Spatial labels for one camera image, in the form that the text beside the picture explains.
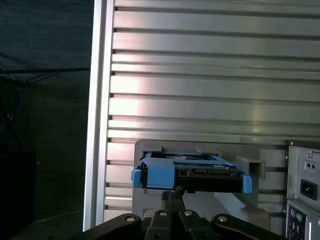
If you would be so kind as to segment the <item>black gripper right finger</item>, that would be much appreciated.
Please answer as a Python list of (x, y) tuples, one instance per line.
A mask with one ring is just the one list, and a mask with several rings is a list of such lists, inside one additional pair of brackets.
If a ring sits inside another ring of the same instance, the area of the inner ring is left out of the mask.
[(216, 210), (211, 220), (187, 209), (184, 191), (174, 191), (174, 237), (188, 240), (280, 240), (270, 231), (270, 215), (232, 193), (217, 193), (209, 207)]

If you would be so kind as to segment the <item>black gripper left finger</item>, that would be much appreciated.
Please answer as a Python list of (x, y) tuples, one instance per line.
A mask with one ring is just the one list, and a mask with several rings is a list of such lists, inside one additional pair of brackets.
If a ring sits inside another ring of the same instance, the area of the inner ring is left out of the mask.
[(173, 193), (162, 193), (162, 208), (140, 218), (125, 213), (82, 233), (83, 240), (170, 240), (174, 220)]

